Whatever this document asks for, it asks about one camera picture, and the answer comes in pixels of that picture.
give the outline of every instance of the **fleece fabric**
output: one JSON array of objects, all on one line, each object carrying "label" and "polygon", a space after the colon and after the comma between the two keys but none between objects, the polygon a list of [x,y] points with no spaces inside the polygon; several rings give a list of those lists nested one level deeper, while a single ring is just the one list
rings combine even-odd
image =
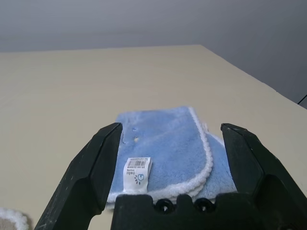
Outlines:
[{"label": "fleece fabric", "polygon": [[175,201],[179,194],[215,198],[236,190],[223,142],[203,127],[193,108],[126,112],[116,121],[123,124],[123,131],[109,207],[124,193],[123,168],[131,157],[152,158],[147,194],[154,201]]}]

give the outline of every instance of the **black plastic part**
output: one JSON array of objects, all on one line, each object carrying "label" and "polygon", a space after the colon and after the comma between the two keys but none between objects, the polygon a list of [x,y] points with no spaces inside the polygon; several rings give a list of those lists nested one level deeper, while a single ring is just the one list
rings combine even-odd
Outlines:
[{"label": "black plastic part", "polygon": [[219,194],[215,204],[205,198],[193,204],[181,195],[169,213],[155,208],[150,196],[120,196],[111,229],[307,229],[307,199],[279,160],[246,129],[222,124],[221,130],[238,193]]},{"label": "black plastic part", "polygon": [[123,195],[116,199],[112,230],[262,230],[264,226],[250,196],[225,194],[216,198],[216,209],[203,212],[191,197],[180,195],[173,212],[154,208],[148,195]]},{"label": "black plastic part", "polygon": [[229,168],[238,192],[250,194],[268,229],[307,229],[307,199],[256,135],[222,124]]},{"label": "black plastic part", "polygon": [[100,129],[69,164],[35,230],[86,230],[106,205],[121,123]]}]

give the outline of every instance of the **small hole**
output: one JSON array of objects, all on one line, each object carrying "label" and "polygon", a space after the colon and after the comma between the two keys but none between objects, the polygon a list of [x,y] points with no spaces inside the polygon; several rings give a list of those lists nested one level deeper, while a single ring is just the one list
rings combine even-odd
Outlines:
[{"label": "small hole", "polygon": [[174,211],[175,207],[170,200],[162,199],[158,200],[158,202],[155,205],[155,209],[162,214],[168,214]]},{"label": "small hole", "polygon": [[196,200],[194,206],[199,212],[213,212],[215,210],[214,204],[206,198]]}]

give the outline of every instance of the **barcode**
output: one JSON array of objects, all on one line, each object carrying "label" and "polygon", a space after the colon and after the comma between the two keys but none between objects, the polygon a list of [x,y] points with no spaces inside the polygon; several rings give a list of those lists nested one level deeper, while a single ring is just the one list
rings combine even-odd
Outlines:
[{"label": "barcode", "polygon": [[128,168],[143,167],[146,161],[130,160],[128,163]]}]

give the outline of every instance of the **white scalloped edge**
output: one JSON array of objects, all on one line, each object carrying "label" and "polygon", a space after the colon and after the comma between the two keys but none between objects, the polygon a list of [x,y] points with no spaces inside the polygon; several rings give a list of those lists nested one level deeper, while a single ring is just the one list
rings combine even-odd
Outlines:
[{"label": "white scalloped edge", "polygon": [[28,230],[27,217],[23,216],[20,212],[0,207],[0,218],[7,219],[15,224],[17,230]]},{"label": "white scalloped edge", "polygon": [[[163,198],[177,197],[180,194],[191,194],[195,196],[206,183],[206,180],[212,170],[213,158],[212,158],[212,153],[211,153],[211,149],[209,146],[209,142],[206,137],[206,129],[205,130],[203,129],[202,124],[197,118],[195,110],[189,107],[189,112],[200,134],[203,148],[206,153],[206,165],[200,173],[196,174],[196,176],[189,181],[181,182],[178,184],[170,184],[163,189],[148,192],[147,194],[150,195],[154,201],[163,199]],[[114,203],[116,200],[116,197],[121,194],[127,194],[127,193],[124,193],[124,192],[110,193],[108,196],[107,202]]]}]

